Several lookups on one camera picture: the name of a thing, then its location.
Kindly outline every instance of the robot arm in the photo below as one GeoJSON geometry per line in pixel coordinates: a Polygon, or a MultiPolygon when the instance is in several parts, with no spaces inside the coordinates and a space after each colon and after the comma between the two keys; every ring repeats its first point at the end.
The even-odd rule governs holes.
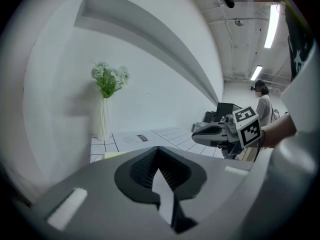
{"type": "Polygon", "coordinates": [[[217,147],[224,157],[235,157],[261,138],[258,113],[247,106],[226,115],[220,122],[212,122],[192,134],[194,142],[217,147]]]}

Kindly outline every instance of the white table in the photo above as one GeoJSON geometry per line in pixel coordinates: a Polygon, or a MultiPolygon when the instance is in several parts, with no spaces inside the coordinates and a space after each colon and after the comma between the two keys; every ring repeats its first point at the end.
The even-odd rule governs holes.
{"type": "Polygon", "coordinates": [[[133,150],[167,146],[198,155],[224,158],[219,148],[195,143],[192,132],[177,127],[112,134],[108,141],[91,139],[90,163],[103,159],[106,152],[129,152],[133,150]]]}

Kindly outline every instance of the white flower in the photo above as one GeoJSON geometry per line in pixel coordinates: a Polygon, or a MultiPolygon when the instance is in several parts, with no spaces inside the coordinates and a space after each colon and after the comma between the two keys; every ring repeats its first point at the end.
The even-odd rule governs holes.
{"type": "Polygon", "coordinates": [[[128,72],[128,68],[126,66],[120,66],[119,67],[119,71],[120,71],[120,74],[121,74],[121,78],[123,81],[122,84],[123,85],[126,85],[128,83],[128,80],[130,78],[130,74],[128,72]]]}
{"type": "Polygon", "coordinates": [[[110,72],[112,71],[112,67],[109,66],[108,63],[103,62],[103,70],[105,73],[110,74],[110,72]]]}
{"type": "Polygon", "coordinates": [[[99,68],[98,66],[95,66],[92,70],[91,70],[91,76],[94,79],[98,79],[98,78],[102,78],[104,75],[104,71],[101,70],[101,68],[99,68]]]}
{"type": "Polygon", "coordinates": [[[114,76],[118,85],[122,85],[126,80],[125,74],[122,71],[120,71],[119,69],[113,68],[112,71],[110,72],[110,74],[111,74],[111,76],[114,76]]]}

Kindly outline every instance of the fluorescent light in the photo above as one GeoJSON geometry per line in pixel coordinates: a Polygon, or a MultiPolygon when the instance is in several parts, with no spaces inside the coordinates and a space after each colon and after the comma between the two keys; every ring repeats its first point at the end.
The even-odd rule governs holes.
{"type": "Polygon", "coordinates": [[[253,73],[253,76],[251,77],[251,80],[256,80],[257,76],[259,75],[260,71],[262,70],[262,66],[256,66],[256,69],[253,73]]]}
{"type": "Polygon", "coordinates": [[[271,48],[272,42],[274,41],[277,26],[278,26],[278,21],[279,21],[279,12],[280,12],[280,4],[275,4],[270,6],[269,28],[268,28],[268,34],[266,35],[264,48],[271,48]]]}

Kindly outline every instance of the curved white wall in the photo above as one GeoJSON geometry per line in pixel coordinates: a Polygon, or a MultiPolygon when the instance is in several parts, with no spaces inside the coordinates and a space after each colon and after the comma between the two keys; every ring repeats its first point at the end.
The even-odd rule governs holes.
{"type": "MultiPolygon", "coordinates": [[[[132,75],[129,85],[113,97],[114,131],[173,123],[188,128],[201,120],[206,110],[214,109],[198,89],[148,52],[111,35],[74,28],[82,1],[27,0],[1,39],[0,65],[7,69],[1,72],[1,101],[5,105],[1,153],[6,169],[14,172],[10,176],[30,200],[87,162],[93,104],[98,97],[90,78],[95,61],[126,65],[132,75]],[[167,98],[163,104],[156,102],[163,96],[167,98]],[[155,120],[166,112],[164,119],[155,120]]],[[[200,64],[220,101],[223,78],[219,55],[192,0],[129,1],[177,35],[200,64]]]]}

